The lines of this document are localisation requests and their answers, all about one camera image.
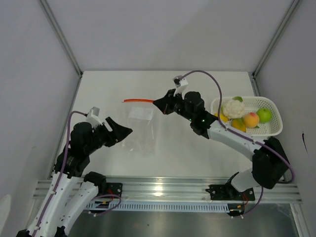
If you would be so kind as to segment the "clear zip top bag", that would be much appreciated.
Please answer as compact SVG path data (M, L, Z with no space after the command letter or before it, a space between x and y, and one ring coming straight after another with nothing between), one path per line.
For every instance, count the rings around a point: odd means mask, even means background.
M155 110L153 100L130 98L122 101L120 118L133 132L123 140L122 147L133 156L147 157L155 150Z

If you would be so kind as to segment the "white cauliflower with leaves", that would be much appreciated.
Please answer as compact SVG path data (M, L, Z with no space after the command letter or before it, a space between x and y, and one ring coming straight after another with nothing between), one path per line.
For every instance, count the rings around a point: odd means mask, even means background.
M245 105L240 96L226 100L221 106L221 113L228 119L239 119L244 116Z

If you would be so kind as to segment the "yellow green mango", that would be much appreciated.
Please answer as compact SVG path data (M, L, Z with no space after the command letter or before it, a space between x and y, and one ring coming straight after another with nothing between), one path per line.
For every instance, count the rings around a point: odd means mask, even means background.
M246 125L244 124L243 118L235 118L231 123L233 128L236 128L242 132L246 132Z

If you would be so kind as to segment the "orange pink peach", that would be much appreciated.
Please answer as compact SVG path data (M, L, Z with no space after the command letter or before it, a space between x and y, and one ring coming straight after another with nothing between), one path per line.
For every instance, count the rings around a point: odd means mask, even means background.
M255 128L259 124L259 117L255 112L249 112L243 117L244 124L248 128Z

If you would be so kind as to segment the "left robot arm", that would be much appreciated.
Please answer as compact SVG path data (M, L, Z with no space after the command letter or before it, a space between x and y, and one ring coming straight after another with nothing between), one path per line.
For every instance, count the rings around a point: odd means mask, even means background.
M57 158L50 188L38 214L19 237L66 237L74 223L94 198L109 197L106 176L89 172L79 190L70 198L74 186L98 149L112 147L132 133L132 129L114 122L87 116L87 120L67 129L67 142Z

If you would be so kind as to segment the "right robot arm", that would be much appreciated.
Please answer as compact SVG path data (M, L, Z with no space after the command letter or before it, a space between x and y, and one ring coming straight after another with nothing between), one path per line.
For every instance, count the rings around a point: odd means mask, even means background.
M244 132L224 125L218 117L205 109L199 92L181 95L171 89L153 104L165 115L177 113L189 120L191 129L197 135L223 143L252 162L250 169L231 176L221 191L208 189L211 195L225 195L226 200L235 200L254 187L271 190L284 173L291 169L278 139L270 137L255 140Z

